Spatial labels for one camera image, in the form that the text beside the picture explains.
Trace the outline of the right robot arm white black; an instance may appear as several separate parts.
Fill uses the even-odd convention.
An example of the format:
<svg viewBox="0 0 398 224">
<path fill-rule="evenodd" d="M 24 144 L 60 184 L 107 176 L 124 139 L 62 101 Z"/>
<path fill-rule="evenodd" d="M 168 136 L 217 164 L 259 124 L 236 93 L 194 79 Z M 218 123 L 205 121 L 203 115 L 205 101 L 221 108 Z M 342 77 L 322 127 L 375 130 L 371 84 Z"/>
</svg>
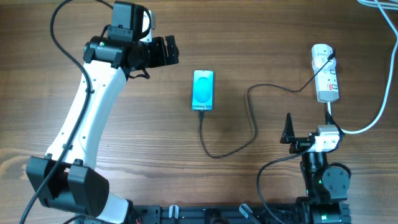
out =
<svg viewBox="0 0 398 224">
<path fill-rule="evenodd" d="M 291 114 L 287 113 L 280 142 L 290 145 L 290 154 L 302 158 L 300 170 L 307 195 L 296 199 L 301 223 L 352 222 L 349 205 L 344 203 L 348 198 L 351 171 L 341 163 L 327 161 L 327 154 L 337 150 L 344 137 L 345 133 L 327 113 L 324 125 L 299 138 L 294 133 Z"/>
</svg>

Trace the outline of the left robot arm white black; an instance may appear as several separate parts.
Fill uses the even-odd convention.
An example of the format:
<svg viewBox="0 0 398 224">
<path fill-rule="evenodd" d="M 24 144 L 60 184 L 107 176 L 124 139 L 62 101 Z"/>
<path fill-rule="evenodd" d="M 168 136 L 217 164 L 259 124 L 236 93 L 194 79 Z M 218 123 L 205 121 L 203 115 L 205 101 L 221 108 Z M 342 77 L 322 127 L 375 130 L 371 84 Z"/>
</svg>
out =
<svg viewBox="0 0 398 224">
<path fill-rule="evenodd" d="M 72 212 L 75 219 L 140 223 L 133 203 L 112 194 L 95 170 L 98 147 L 112 107 L 126 83 L 148 78 L 148 68 L 178 63 L 173 36 L 153 37 L 148 8 L 116 1 L 113 17 L 84 46 L 82 77 L 67 118 L 43 157 L 31 157 L 26 173 L 33 201 Z"/>
</svg>

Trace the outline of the smartphone with teal screen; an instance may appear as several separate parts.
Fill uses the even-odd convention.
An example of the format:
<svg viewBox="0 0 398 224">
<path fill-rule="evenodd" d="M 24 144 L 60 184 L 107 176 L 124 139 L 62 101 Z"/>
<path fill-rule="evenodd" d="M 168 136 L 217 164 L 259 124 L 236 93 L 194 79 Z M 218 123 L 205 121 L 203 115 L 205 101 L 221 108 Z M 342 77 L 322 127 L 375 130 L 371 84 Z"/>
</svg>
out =
<svg viewBox="0 0 398 224">
<path fill-rule="evenodd" d="M 213 109 L 214 71 L 195 70 L 192 85 L 192 109 L 211 111 Z"/>
</svg>

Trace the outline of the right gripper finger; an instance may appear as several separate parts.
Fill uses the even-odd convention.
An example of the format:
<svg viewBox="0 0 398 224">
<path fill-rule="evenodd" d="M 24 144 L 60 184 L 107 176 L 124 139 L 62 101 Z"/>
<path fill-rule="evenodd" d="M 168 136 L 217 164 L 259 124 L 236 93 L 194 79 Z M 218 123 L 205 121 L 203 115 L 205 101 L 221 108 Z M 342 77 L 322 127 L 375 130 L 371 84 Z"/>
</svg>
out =
<svg viewBox="0 0 398 224">
<path fill-rule="evenodd" d="M 287 113 L 286 119 L 285 119 L 284 130 L 283 130 L 281 138 L 280 138 L 280 143 L 281 144 L 291 144 L 294 142 L 295 142 L 295 133 L 294 133 L 292 117 L 291 117 L 290 113 Z"/>
<path fill-rule="evenodd" d="M 342 129 L 337 125 L 337 123 L 334 121 L 332 115 L 329 112 L 325 113 L 325 123 L 329 125 L 335 125 L 338 129 L 339 135 L 344 136 L 345 133 L 342 131 Z"/>
</svg>

